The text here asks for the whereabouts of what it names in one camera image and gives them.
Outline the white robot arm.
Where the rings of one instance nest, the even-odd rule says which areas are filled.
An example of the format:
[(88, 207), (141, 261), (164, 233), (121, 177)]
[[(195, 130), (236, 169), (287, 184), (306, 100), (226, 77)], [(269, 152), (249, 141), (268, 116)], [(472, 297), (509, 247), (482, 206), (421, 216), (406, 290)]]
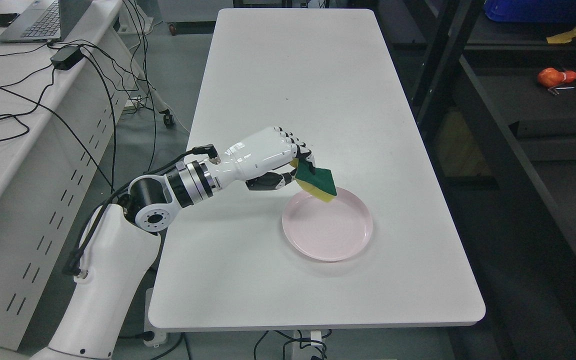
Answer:
[(178, 212), (211, 195), (214, 145), (185, 151), (124, 184), (91, 214), (62, 273), (75, 289), (48, 346), (34, 360), (110, 360), (131, 301)]

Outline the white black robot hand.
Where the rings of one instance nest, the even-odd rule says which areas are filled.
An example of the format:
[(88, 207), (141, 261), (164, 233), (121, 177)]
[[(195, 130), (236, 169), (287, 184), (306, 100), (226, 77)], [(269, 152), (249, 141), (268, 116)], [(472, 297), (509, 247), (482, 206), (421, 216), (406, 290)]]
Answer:
[(313, 152), (292, 132), (268, 127), (234, 143), (222, 155), (219, 164), (206, 163), (210, 177), (222, 190), (235, 181), (249, 181), (289, 164), (295, 158), (307, 161), (315, 174)]

